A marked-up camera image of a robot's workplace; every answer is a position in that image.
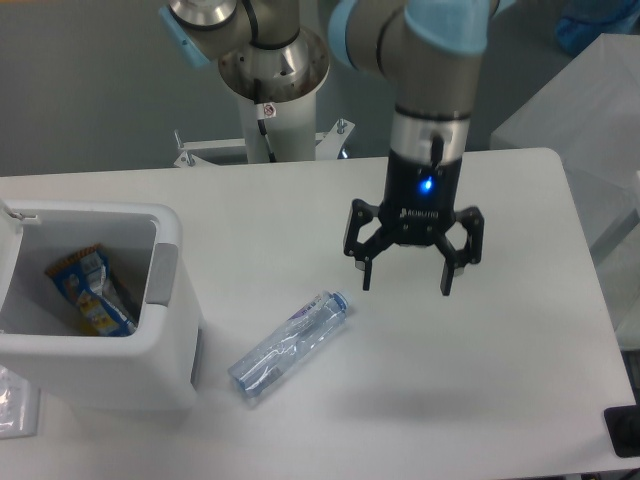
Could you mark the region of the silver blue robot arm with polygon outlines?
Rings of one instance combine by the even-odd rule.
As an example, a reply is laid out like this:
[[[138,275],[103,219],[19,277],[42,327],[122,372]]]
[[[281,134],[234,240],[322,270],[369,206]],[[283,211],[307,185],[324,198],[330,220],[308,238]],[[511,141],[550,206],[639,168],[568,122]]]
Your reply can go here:
[[[482,258],[484,219],[457,187],[494,1],[339,1],[320,37],[296,1],[168,1],[159,15],[188,61],[216,64],[237,97],[248,160],[316,158],[306,108],[329,62],[396,90],[383,199],[352,202],[344,253],[365,274],[392,245],[433,246],[441,291]]]

